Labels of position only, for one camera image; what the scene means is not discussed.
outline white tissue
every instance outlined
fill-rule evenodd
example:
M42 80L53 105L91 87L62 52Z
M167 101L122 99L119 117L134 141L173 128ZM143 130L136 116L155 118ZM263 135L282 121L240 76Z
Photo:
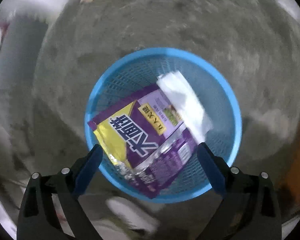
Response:
M161 75L157 84L181 116L197 144L204 142L207 132L213 128L212 121L183 75L179 71Z

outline barcode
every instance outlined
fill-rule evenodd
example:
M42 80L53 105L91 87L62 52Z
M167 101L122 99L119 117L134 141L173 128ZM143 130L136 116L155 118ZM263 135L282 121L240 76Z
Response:
M178 150L178 155L180 157L182 165L184 165L191 157L191 151L188 143L185 143L181 148Z

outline white shoe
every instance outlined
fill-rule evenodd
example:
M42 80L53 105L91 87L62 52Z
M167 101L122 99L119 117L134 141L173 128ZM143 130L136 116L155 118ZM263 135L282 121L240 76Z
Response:
M112 197L106 200L108 208L133 230L144 230L148 235L154 234L159 221L138 208L129 200Z

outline yellow package section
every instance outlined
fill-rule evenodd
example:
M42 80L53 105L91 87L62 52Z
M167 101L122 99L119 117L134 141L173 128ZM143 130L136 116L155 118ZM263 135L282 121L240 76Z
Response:
M111 115L109 118L115 118L123 114L130 116L134 104L135 101ZM127 161L127 143L113 129L111 124L109 124L108 118L98 124L97 129L94 130L93 133L96 135L99 144L114 165L117 165L118 162L124 162L128 167L131 167Z
M148 103L143 104L138 109L159 135L166 131L167 128Z

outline purple snack bag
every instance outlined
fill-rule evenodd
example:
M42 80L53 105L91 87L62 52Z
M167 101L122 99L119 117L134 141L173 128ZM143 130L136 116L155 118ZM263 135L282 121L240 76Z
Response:
M197 145L156 84L99 113L88 125L129 184L149 198L173 182Z

